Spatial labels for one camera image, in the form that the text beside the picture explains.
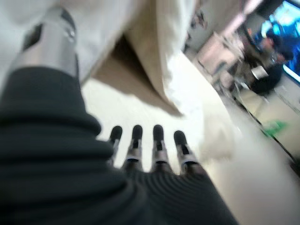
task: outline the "green object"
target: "green object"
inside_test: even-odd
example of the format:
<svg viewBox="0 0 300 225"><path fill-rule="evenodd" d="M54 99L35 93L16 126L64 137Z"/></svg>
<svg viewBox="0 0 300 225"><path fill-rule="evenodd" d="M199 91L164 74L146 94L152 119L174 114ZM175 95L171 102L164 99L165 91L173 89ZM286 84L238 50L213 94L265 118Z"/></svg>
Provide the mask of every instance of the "green object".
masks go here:
<svg viewBox="0 0 300 225"><path fill-rule="evenodd" d="M286 122L274 120L269 122L266 126L264 126L263 132L266 136L274 137L276 134L281 132L286 127L287 127Z"/></svg>

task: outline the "blue screen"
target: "blue screen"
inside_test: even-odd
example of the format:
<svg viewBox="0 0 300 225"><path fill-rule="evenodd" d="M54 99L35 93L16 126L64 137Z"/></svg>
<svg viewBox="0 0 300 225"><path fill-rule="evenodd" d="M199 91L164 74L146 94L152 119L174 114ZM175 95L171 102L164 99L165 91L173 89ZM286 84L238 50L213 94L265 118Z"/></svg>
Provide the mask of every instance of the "blue screen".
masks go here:
<svg viewBox="0 0 300 225"><path fill-rule="evenodd" d="M270 30L282 37L283 48L293 52L294 58L284 65L284 69L300 82L300 8L284 1L262 24L261 33L255 39L265 38Z"/></svg>

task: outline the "black fingertip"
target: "black fingertip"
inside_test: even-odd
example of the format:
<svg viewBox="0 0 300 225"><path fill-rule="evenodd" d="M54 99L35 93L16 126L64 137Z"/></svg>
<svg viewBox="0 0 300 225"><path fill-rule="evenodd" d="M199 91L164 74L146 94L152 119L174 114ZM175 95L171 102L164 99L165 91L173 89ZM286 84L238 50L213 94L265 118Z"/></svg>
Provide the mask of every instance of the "black fingertip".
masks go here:
<svg viewBox="0 0 300 225"><path fill-rule="evenodd" d="M174 133L174 141L175 141L176 145L186 145L187 144L186 136L180 130L177 130Z"/></svg>
<svg viewBox="0 0 300 225"><path fill-rule="evenodd" d="M109 139L112 141L117 140L117 139L120 140L122 133L123 133L122 127L115 126L111 131L111 135L110 135Z"/></svg>
<svg viewBox="0 0 300 225"><path fill-rule="evenodd" d="M155 125L153 128L153 140L160 142L164 139L164 129L161 125Z"/></svg>
<svg viewBox="0 0 300 225"><path fill-rule="evenodd" d="M142 139L143 128L140 125L135 125L132 130L132 139L139 140Z"/></svg>

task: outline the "beige fabric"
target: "beige fabric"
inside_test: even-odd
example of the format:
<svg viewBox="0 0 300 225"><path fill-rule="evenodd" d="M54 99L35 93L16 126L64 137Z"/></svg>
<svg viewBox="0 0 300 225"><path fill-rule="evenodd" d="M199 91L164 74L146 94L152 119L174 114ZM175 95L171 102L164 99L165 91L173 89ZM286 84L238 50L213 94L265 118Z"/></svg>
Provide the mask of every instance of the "beige fabric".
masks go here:
<svg viewBox="0 0 300 225"><path fill-rule="evenodd" d="M185 76L174 70L173 63L181 54L195 1L149 0L145 9L126 32L126 38L159 95L181 113L189 113L191 105L185 104L187 98L182 93L189 84L173 86L183 82Z"/></svg>

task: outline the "robotic hand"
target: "robotic hand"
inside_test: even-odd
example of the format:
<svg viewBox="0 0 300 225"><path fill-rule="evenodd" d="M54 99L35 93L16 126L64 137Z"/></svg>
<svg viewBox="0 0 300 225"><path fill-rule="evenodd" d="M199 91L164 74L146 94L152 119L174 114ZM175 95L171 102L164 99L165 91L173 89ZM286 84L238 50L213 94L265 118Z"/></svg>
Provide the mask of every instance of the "robotic hand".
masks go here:
<svg viewBox="0 0 300 225"><path fill-rule="evenodd" d="M53 224L60 224L55 221L61 219L64 221L61 224L65 224L65 217L72 224L83 224L83 219L85 224L111 220L120 222L110 224L124 224L124 221L133 224L135 217L143 224L150 224L152 216L142 220L148 214L140 214L140 208L149 207L149 212L154 212L152 215L163 224L236 225L181 131L174 134L180 175L174 174L169 165L160 125L153 129L151 172L143 172L143 130L139 125L133 129L123 172L113 168L122 128L114 127L108 142L96 140L101 128L85 111L75 44L75 23L70 14L62 8L53 8L28 33L8 73L0 105L0 127L6 131L2 132L6 136L1 143L6 147L0 156L6 164L12 162L10 167L6 165L4 177L13 177L18 182L1 180L1 187L15 196L8 203L1 203L14 206L15 211L5 215L6 218L27 219L34 224L35 219L49 218ZM20 143L15 141L23 135L28 138ZM113 155L106 163L112 146ZM14 176L16 171L22 174L20 180ZM32 214L28 212L25 217L23 209L28 204L31 208L26 210Z"/></svg>

